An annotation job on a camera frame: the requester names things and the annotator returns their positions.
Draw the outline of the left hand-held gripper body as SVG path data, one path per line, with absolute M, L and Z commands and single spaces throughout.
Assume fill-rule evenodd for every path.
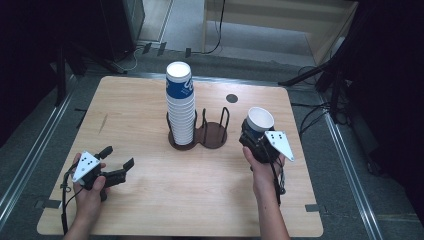
M 81 154 L 76 170 L 73 173 L 72 181 L 79 183 L 86 190 L 91 190 L 96 178 L 104 176 L 106 183 L 104 189 L 100 192 L 100 197 L 101 201 L 105 201 L 107 199 L 106 188 L 124 183 L 128 171 L 125 171 L 122 167 L 111 172 L 104 172 L 101 167 L 101 160 L 96 159 L 94 155 L 87 151 Z

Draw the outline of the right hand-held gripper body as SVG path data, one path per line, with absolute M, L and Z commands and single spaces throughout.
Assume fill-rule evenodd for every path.
M 261 163 L 273 163 L 280 155 L 289 161 L 295 160 L 284 131 L 266 131 L 259 139 L 254 139 L 251 134 L 248 137 L 240 135 L 239 142 L 248 147 L 254 158 Z

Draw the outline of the blue banded paper cup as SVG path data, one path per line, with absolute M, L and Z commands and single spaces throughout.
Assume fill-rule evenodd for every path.
M 246 120 L 250 128 L 250 134 L 254 139 L 259 139 L 270 127 L 274 126 L 272 114 L 261 107 L 251 107 L 248 110 Z

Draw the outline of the dark wire cup holder rack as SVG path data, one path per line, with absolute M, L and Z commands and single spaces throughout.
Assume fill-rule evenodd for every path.
M 166 114 L 167 125 L 169 128 L 168 142 L 179 151 L 193 149 L 197 144 L 201 144 L 207 149 L 218 149 L 222 147 L 228 137 L 227 129 L 230 122 L 230 112 L 227 107 L 223 107 L 219 122 L 210 122 L 206 119 L 206 109 L 201 113 L 201 125 L 197 127 L 198 114 L 194 113 L 192 121 L 191 139 L 192 141 L 185 145 L 179 145 L 175 142 L 176 138 L 172 132 L 169 114 Z

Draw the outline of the stack of white paper cups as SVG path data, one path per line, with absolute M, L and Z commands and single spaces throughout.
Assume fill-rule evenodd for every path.
M 168 120 L 174 142 L 188 145 L 193 141 L 195 93 L 190 66 L 181 61 L 166 68 Z

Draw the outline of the person's right hand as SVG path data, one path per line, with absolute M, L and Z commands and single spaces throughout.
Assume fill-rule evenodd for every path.
M 285 164 L 285 157 L 280 155 L 274 163 L 260 163 L 248 147 L 243 154 L 253 172 L 253 191 L 255 196 L 272 195 L 275 199 L 280 195 L 279 177 Z

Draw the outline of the person's left hand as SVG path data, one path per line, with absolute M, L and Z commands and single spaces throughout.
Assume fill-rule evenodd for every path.
M 73 184 L 76 193 L 76 216 L 74 221 L 83 225 L 94 224 L 101 212 L 100 192 L 104 189 L 106 178 L 99 176 L 91 190 L 84 189 L 79 183 Z

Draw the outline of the black stand legs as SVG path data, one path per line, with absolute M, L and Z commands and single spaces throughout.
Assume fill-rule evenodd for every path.
M 330 98 L 329 113 L 334 122 L 337 120 L 337 105 L 340 96 L 341 83 L 343 81 L 344 69 L 347 66 L 349 55 L 354 50 L 355 36 L 348 34 L 340 44 L 337 51 L 324 63 L 313 67 L 299 76 L 290 80 L 279 82 L 279 86 L 293 86 L 308 78 L 318 75 L 319 78 L 315 83 L 315 89 L 318 92 L 325 92 L 329 87 L 332 87 Z

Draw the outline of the black tripod leg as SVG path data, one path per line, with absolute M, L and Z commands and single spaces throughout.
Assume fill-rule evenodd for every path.
M 102 66 L 103 68 L 109 70 L 111 73 L 114 73 L 114 74 L 126 74 L 127 73 L 126 70 L 119 70 L 117 67 L 113 66 L 112 64 L 110 64 L 106 60 L 104 60 L 103 58 L 95 55 L 94 53 L 90 52 L 89 50 L 87 50 L 86 48 L 84 48 L 83 46 L 81 46 L 77 43 L 71 42 L 70 46 L 78 54 L 93 60 L 95 63 L 97 63 L 98 65 Z

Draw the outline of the dark cabinet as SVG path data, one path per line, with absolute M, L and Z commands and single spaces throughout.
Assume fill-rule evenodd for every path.
M 100 0 L 106 27 L 106 54 L 121 60 L 136 48 L 145 20 L 143 0 Z

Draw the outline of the metal floor rail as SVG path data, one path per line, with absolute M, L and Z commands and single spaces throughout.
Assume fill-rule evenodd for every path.
M 332 117 L 330 116 L 330 111 L 325 112 L 324 115 L 327 127 L 334 142 L 342 168 L 347 178 L 349 188 L 353 195 L 355 204 L 357 206 L 364 228 L 367 232 L 368 238 L 369 240 L 384 240 L 376 215 L 368 200 L 364 188 L 362 187 L 361 181 L 354 167 L 350 153 L 346 147 L 340 129 L 338 125 L 334 123 Z
M 78 78 L 71 75 L 65 83 L 64 99 L 56 104 L 56 91 L 49 94 L 0 148 L 0 232 L 67 110 Z

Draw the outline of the black upright stand post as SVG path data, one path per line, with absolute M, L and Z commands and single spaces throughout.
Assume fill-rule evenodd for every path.
M 66 63 L 66 59 L 65 59 L 64 45 L 60 44 L 57 48 L 57 62 L 56 62 L 56 74 L 57 74 L 56 106 L 59 106 L 64 101 L 66 96 L 65 63 Z

